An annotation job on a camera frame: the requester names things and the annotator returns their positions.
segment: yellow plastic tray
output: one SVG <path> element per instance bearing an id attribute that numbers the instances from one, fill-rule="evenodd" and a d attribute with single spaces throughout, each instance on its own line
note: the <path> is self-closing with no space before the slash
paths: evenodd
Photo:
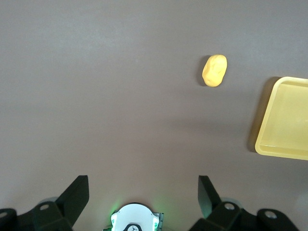
<path id="1" fill-rule="evenodd" d="M 275 83 L 255 148 L 262 155 L 308 160 L 308 79 Z"/>

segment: screw hole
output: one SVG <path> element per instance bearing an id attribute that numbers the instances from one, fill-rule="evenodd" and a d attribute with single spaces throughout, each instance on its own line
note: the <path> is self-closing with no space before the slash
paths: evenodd
<path id="1" fill-rule="evenodd" d="M 227 210 L 234 210 L 235 209 L 234 205 L 232 205 L 231 203 L 225 203 L 225 208 Z"/>
<path id="2" fill-rule="evenodd" d="M 265 211 L 265 213 L 264 213 L 268 218 L 270 218 L 270 219 L 276 219 L 277 218 L 277 215 L 274 213 L 274 212 L 272 212 L 272 211 Z"/>
<path id="3" fill-rule="evenodd" d="M 2 213 L 0 213 L 0 218 L 5 217 L 6 215 L 8 215 L 8 213 L 7 213 L 7 212 L 2 212 Z"/>
<path id="4" fill-rule="evenodd" d="M 49 208 L 49 205 L 42 205 L 39 209 L 40 209 L 40 210 L 45 210 L 45 209 L 47 209 L 47 208 Z"/>

